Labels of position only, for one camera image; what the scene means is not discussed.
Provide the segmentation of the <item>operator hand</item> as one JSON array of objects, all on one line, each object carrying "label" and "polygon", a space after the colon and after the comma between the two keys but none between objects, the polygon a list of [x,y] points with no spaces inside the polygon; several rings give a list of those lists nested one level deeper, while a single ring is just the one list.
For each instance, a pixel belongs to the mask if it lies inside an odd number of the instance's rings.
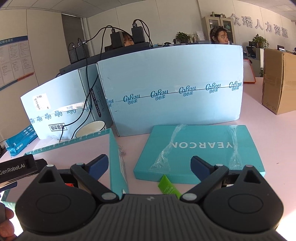
[{"label": "operator hand", "polygon": [[1,203],[1,240],[11,241],[16,239],[15,229],[11,222],[13,217],[14,212]]}]

